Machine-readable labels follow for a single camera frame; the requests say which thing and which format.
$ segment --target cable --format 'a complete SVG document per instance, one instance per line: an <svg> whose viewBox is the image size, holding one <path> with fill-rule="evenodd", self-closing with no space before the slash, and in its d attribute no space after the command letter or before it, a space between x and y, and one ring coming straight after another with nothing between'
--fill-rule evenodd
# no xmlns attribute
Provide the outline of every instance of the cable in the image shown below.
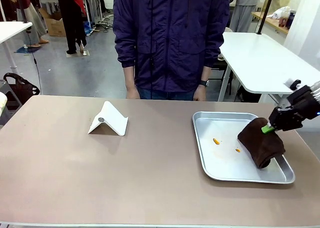
<svg viewBox="0 0 320 228"><path fill-rule="evenodd" d="M29 38L29 42L30 42L30 46L32 45L31 44L31 39L30 39L30 31L29 30L26 30L26 33L28 34L28 38ZM33 52L31 52L32 56L33 56L33 61L34 61L34 64L35 64L35 67L36 67L36 70L38 72L38 79L39 79L39 86L40 86L40 95L42 94L42 88L41 88L41 82L40 82L40 74L39 74L39 68L38 68L38 65L37 65L37 61L36 61L36 58L33 54Z"/></svg>

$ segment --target cardboard box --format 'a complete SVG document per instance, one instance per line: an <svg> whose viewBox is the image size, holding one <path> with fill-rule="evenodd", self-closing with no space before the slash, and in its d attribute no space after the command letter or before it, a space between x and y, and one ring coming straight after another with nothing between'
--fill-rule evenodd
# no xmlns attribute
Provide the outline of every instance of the cardboard box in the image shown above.
<svg viewBox="0 0 320 228"><path fill-rule="evenodd" d="M39 9L39 12L44 18L46 28L50 36L65 37L66 31L62 21L61 13L53 13L49 15L46 10Z"/></svg>

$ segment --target wristwatch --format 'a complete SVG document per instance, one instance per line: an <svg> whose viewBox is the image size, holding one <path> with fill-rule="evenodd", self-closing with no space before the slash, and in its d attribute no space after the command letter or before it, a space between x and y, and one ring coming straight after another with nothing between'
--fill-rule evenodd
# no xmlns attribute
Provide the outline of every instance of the wristwatch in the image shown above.
<svg viewBox="0 0 320 228"><path fill-rule="evenodd" d="M207 81L201 80L201 81L200 81L200 85L203 85L203 86L205 86L205 87L208 87L208 86L209 86L209 80L207 80Z"/></svg>

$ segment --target silver tray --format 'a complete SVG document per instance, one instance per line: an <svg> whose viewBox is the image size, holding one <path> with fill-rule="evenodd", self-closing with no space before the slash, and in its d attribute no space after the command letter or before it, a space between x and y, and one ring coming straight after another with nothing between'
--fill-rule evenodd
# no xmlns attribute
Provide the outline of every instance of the silver tray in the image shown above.
<svg viewBox="0 0 320 228"><path fill-rule="evenodd" d="M290 184L295 174L282 155L258 169L238 134L257 116L249 113L197 112L193 125L205 173L216 180Z"/></svg>

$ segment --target orange bead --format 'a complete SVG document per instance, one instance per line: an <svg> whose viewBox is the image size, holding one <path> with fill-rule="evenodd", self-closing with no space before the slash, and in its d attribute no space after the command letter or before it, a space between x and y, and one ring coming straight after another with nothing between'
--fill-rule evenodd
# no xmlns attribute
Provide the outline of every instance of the orange bead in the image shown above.
<svg viewBox="0 0 320 228"><path fill-rule="evenodd" d="M215 142L215 144L220 144L219 141L217 141L216 139L213 139L213 141Z"/></svg>

